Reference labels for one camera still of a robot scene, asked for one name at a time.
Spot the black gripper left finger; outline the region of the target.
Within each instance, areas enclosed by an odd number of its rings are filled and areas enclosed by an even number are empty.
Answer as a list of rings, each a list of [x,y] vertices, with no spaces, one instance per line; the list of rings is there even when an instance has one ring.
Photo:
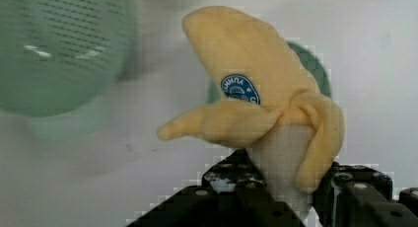
[[[186,187],[126,227],[305,227],[276,201],[243,149],[211,167],[199,186]]]

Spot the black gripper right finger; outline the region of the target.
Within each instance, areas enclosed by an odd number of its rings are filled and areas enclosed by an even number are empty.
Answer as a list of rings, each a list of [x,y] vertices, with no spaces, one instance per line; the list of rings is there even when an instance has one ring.
[[[313,193],[322,227],[418,227],[417,188],[392,198],[392,179],[363,165],[334,162]]]

